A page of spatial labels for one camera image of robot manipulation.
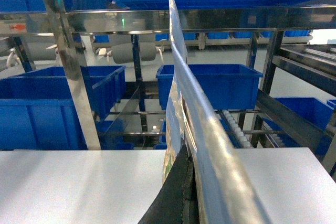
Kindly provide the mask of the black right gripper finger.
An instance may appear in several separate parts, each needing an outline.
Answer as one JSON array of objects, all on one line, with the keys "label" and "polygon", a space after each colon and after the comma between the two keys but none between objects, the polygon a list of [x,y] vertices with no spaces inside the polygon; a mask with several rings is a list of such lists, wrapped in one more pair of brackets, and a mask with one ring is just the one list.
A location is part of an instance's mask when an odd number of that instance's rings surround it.
[{"label": "black right gripper finger", "polygon": [[183,145],[155,200],[139,223],[196,223],[194,165]]}]

